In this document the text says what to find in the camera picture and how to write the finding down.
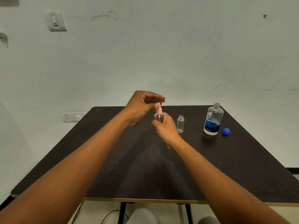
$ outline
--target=hand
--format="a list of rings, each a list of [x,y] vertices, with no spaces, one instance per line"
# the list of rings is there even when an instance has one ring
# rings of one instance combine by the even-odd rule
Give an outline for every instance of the hand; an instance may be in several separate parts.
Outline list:
[[[126,107],[122,110],[122,113],[124,113],[129,120],[128,125],[134,125],[138,120],[142,119],[148,111],[155,109],[157,102],[165,102],[165,97],[148,91],[135,91]]]
[[[176,129],[176,124],[174,120],[171,118],[170,115],[167,113],[164,114],[164,121],[163,123],[158,122],[157,120],[152,121],[153,127],[156,129],[159,136],[163,139],[169,149],[172,148],[172,144],[181,139],[178,131]]]

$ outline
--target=table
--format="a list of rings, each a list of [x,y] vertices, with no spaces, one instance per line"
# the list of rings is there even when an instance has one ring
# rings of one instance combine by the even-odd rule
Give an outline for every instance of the table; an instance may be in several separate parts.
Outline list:
[[[299,181],[226,111],[219,132],[203,132],[207,106],[163,106],[176,121],[185,118],[181,137],[207,160],[269,205],[299,205]],[[93,107],[11,191],[20,195],[59,161],[93,136],[123,107]],[[178,155],[151,126],[150,112],[125,129],[84,200],[206,203]]]

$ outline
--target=pink spray nozzle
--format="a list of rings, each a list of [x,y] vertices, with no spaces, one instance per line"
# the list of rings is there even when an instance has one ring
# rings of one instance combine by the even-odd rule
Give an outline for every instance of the pink spray nozzle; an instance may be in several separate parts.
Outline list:
[[[156,114],[162,114],[162,108],[160,102],[156,103]]]

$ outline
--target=blue bottle cap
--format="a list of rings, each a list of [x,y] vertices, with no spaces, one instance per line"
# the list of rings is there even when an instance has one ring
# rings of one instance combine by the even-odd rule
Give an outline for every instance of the blue bottle cap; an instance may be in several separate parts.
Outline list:
[[[229,128],[224,128],[222,131],[222,133],[225,135],[229,135],[229,132],[230,132]]]

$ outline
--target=forearm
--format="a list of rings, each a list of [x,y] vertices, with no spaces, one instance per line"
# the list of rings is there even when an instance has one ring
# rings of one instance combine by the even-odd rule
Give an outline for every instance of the forearm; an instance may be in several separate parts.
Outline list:
[[[67,223],[126,126],[119,113],[6,207],[0,222]]]
[[[221,223],[288,223],[182,139],[172,144]]]

